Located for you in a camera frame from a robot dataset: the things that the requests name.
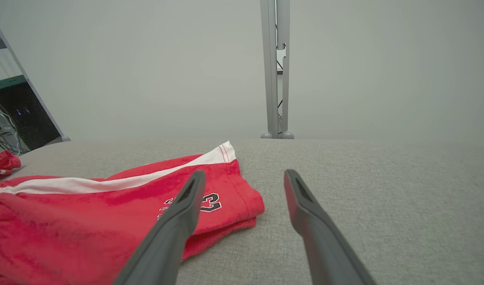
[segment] gray fabric surface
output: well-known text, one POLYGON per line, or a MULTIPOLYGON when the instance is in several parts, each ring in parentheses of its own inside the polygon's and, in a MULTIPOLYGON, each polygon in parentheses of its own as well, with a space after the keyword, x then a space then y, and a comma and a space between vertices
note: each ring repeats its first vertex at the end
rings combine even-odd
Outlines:
MULTIPOLYGON (((63 142, 21 157, 25 175, 107 177, 224 141, 63 142)), ((484 284, 484 148, 367 141, 231 141, 266 210, 181 266, 177 284, 311 284, 282 186, 296 169, 369 272, 386 284, 484 284)))

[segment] crumpled red cloth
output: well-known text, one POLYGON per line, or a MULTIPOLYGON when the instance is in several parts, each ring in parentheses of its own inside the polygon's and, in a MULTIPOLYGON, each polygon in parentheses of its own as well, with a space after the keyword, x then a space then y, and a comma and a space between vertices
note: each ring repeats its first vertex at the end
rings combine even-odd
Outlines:
POLYGON ((3 150, 0 153, 0 179, 11 175, 10 170, 20 166, 22 166, 20 159, 13 153, 7 150, 3 150))

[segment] white curtain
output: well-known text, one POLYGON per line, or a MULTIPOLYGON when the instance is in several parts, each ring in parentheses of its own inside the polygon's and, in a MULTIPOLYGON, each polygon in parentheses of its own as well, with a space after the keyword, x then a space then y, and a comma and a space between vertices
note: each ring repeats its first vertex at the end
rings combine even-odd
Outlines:
POLYGON ((19 66, 8 49, 0 50, 0 80, 22 75, 19 66))

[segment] white trim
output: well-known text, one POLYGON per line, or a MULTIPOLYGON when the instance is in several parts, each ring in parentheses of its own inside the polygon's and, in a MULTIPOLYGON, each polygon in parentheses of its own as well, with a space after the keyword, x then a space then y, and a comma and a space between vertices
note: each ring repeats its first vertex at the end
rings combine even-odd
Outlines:
POLYGON ((193 161, 174 168, 156 171, 155 173, 107 181, 95 181, 76 177, 33 179, 22 182, 17 186, 6 186, 0 188, 0 193, 84 194, 118 191, 146 184, 152 180, 156 180, 159 177, 163 177, 184 167, 202 164, 226 163, 232 162, 235 159, 235 150, 231 146, 230 142, 226 141, 224 144, 221 144, 217 148, 211 150, 209 153, 206 153, 193 161))

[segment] gray wall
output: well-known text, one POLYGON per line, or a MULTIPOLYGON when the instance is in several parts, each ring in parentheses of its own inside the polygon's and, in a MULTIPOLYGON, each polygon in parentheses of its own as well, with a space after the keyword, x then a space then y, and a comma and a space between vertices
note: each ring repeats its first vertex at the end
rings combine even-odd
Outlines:
POLYGON ((299 138, 484 144, 484 0, 291 3, 299 138))
POLYGON ((71 139, 266 131, 258 0, 5 0, 0 27, 71 139))

